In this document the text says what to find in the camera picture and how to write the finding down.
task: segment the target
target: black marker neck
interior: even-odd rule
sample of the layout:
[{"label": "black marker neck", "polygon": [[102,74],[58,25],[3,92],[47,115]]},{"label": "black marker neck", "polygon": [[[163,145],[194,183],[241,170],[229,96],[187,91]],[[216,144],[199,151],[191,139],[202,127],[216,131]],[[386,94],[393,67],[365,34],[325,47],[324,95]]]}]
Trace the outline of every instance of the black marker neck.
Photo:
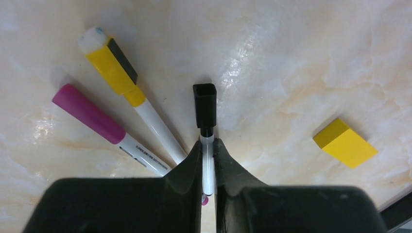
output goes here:
[{"label": "black marker neck", "polygon": [[200,135],[202,137],[211,137],[213,135],[213,127],[200,128]]}]

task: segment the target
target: marble tabletop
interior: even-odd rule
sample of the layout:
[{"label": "marble tabletop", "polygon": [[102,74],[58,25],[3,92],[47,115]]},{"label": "marble tabletop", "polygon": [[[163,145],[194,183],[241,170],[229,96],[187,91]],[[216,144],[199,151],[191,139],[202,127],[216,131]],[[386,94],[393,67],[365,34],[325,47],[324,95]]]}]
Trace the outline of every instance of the marble tabletop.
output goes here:
[{"label": "marble tabletop", "polygon": [[[378,209],[410,191],[409,0],[3,0],[0,232],[20,232],[57,179],[156,176],[51,103],[65,83],[173,165],[78,48],[95,25],[186,152],[199,136],[191,87],[212,82],[218,137],[262,181],[354,185]],[[320,150],[312,137],[336,117],[378,154],[350,169]],[[214,205],[202,211],[202,231],[214,232]]]}]

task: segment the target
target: purple marker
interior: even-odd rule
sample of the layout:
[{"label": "purple marker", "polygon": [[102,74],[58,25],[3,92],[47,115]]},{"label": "purple marker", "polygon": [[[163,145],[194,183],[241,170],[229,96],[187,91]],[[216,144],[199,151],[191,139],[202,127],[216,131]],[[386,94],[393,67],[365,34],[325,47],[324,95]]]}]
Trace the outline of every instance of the purple marker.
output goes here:
[{"label": "purple marker", "polygon": [[64,85],[51,101],[148,169],[161,176],[171,170],[71,84]]}]

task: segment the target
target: yellow marker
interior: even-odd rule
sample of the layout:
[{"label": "yellow marker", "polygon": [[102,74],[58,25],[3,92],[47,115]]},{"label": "yellow marker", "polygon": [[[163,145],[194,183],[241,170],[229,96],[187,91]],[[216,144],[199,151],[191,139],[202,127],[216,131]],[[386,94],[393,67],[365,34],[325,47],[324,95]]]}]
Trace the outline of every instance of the yellow marker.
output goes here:
[{"label": "yellow marker", "polygon": [[323,151],[350,168],[359,166],[378,152],[339,118],[315,135],[313,140]]},{"label": "yellow marker", "polygon": [[179,164],[186,153],[174,138],[159,114],[136,85],[137,73],[115,40],[99,27],[85,31],[77,41],[86,58],[118,95],[123,95],[149,126],[160,143]]}]

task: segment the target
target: pen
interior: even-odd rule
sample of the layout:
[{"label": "pen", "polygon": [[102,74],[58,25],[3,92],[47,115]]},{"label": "pen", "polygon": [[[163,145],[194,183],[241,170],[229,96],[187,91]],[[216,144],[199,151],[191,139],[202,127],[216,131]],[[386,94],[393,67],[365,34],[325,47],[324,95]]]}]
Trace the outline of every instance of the pen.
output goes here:
[{"label": "pen", "polygon": [[114,92],[123,95],[134,107],[174,162],[182,162],[187,156],[185,151],[136,85],[137,73],[115,40],[106,36],[100,27],[94,27],[86,30],[77,42],[83,54]]},{"label": "pen", "polygon": [[71,84],[64,85],[52,102],[156,174],[164,176],[171,170]]},{"label": "pen", "polygon": [[203,193],[215,191],[215,164],[213,161],[213,127],[216,126],[216,87],[211,83],[193,85],[196,125],[200,129],[203,153]]}]

